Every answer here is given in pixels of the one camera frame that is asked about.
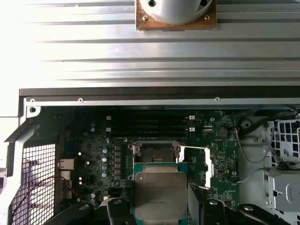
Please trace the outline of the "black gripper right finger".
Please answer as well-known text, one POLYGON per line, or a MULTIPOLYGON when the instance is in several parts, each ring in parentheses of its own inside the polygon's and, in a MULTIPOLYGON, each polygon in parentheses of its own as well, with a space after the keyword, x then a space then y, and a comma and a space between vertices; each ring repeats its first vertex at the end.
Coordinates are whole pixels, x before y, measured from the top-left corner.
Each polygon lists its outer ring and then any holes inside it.
POLYGON ((210 199, 203 189, 187 185, 187 208, 194 225, 281 225, 283 220, 253 204, 232 210, 217 199, 210 199))

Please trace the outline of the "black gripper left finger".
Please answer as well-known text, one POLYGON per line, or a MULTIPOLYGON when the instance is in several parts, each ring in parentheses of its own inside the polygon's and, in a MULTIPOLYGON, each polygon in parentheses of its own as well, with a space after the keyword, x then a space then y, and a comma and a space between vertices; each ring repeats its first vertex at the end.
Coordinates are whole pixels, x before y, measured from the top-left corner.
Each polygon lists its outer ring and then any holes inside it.
POLYGON ((97 209, 78 202, 52 217, 46 225, 133 225, 134 181, 127 180, 119 198, 103 201, 97 209))

